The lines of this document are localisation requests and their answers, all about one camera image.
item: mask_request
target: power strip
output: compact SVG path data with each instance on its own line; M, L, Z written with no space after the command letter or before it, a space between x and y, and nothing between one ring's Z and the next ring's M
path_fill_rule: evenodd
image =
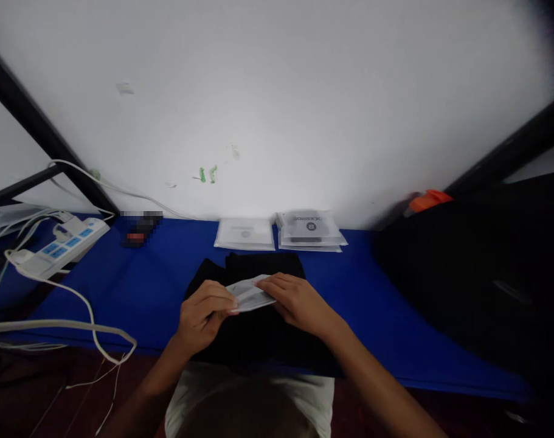
M88 218L80 223L84 225L81 231L75 235L72 234L65 242L54 240L36 253L22 249L11 253L9 257L24 271L47 280L58 270L84 254L110 230L105 222L96 218Z

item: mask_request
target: hair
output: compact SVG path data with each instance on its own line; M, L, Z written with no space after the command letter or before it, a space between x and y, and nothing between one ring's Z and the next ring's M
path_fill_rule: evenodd
M319 438L315 427L278 386L250 378L198 403L176 438Z

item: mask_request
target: orange object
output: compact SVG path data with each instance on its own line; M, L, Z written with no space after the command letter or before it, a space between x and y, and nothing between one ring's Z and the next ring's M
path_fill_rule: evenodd
M452 200L453 198L451 198L447 193L439 192L438 190L427 190L427 193L423 196L414 198L409 203L409 207L415 213L419 213L438 204L443 204Z

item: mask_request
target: wooden floor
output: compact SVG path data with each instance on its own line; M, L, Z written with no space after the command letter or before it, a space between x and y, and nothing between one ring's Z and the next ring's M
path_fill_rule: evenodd
M155 361L152 356L133 355L120 368L114 409L132 393ZM68 348L34 357L0 353L0 437L94 436L113 400L116 372L89 386L61 388L65 382L92 381L110 368L112 364L103 362L94 350ZM17 378L21 378L17 384L2 384ZM521 425L506 415L506 411L528 414L514 403L435 391L411 393L450 437L540 436L534 426ZM157 437L164 436L161 426ZM387 436L343 380L336 381L332 436Z

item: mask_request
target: stack of packages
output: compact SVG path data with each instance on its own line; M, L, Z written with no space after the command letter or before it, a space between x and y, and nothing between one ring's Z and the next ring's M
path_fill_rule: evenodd
M221 219L214 246L245 251L274 251L272 225L268 219Z
M279 249L342 252L348 242L329 211L297 210L277 213Z

